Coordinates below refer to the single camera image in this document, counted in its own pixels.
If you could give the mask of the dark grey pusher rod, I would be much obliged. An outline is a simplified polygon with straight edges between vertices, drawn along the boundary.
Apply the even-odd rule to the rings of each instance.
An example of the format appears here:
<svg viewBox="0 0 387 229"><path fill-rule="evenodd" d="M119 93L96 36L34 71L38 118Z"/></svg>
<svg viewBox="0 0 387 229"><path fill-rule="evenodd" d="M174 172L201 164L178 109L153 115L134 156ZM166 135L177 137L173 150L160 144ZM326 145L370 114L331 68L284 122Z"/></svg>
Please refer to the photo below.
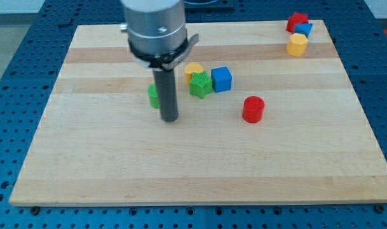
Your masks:
<svg viewBox="0 0 387 229"><path fill-rule="evenodd" d="M154 70L153 76L161 119L173 122L179 116L174 71Z"/></svg>

